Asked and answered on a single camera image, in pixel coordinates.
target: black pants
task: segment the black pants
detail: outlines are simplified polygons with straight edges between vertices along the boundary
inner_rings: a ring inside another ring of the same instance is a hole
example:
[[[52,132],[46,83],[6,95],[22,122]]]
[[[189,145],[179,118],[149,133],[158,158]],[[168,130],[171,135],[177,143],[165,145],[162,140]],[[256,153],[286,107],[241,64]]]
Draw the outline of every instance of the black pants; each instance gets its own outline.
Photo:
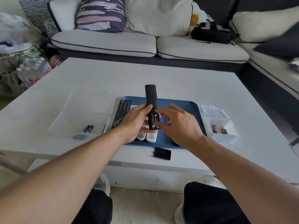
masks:
[[[250,224],[226,189],[198,182],[185,186],[183,214],[187,224]],[[112,199],[93,189],[72,224],[110,224]]]

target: person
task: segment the person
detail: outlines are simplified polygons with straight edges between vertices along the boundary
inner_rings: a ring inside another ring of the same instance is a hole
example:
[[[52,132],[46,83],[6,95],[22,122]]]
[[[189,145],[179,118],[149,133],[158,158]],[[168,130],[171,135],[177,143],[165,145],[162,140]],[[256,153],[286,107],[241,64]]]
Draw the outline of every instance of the person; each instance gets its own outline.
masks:
[[[116,151],[133,141],[152,105],[132,108],[123,122],[109,132],[51,160],[0,191],[1,223],[109,223],[112,201],[92,191],[103,168]],[[175,143],[201,159],[226,189],[192,182],[185,187],[181,223],[299,222],[299,191],[293,185],[207,138],[195,117],[170,104],[155,110],[168,116],[158,122]],[[217,184],[211,177],[209,182]]]

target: sofa base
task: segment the sofa base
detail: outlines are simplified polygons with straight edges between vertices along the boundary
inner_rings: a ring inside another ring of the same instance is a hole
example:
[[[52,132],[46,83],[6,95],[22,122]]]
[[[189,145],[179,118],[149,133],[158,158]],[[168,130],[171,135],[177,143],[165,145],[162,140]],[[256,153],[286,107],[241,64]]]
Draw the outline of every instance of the sofa base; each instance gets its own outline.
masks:
[[[104,60],[115,62],[126,62],[133,64],[149,64],[168,67],[183,67],[194,69],[205,69],[215,71],[234,72],[238,74],[244,67],[244,64],[226,63],[226,62],[214,62],[214,61],[194,61],[194,60],[181,60],[181,59],[165,59],[158,55],[153,57],[134,57],[134,56],[121,56],[110,55],[95,52],[82,52],[69,49],[58,48],[60,55],[63,58],[75,57],[92,60]]]
[[[299,135],[299,100],[297,98],[249,63],[245,64],[238,77],[249,90],[257,93],[278,112]]]

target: textured wallpaper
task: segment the textured wallpaper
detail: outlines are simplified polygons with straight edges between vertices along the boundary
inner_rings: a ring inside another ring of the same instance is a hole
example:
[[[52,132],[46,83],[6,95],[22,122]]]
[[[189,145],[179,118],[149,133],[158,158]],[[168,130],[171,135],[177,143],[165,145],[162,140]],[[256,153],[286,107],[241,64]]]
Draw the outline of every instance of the textured wallpaper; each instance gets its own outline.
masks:
[[[44,31],[43,22],[51,19],[47,8],[50,0],[18,0],[27,18],[40,30]]]

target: fried egg plush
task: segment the fried egg plush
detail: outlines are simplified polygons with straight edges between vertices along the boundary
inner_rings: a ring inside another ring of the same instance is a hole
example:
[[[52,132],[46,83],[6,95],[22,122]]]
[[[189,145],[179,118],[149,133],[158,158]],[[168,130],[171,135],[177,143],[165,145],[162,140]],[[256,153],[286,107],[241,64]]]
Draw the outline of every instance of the fried egg plush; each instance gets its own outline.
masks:
[[[194,1],[192,2],[192,8],[193,12],[191,16],[190,28],[188,30],[189,33],[193,31],[197,24],[214,21],[208,14],[205,13],[205,11],[201,10],[198,4]]]

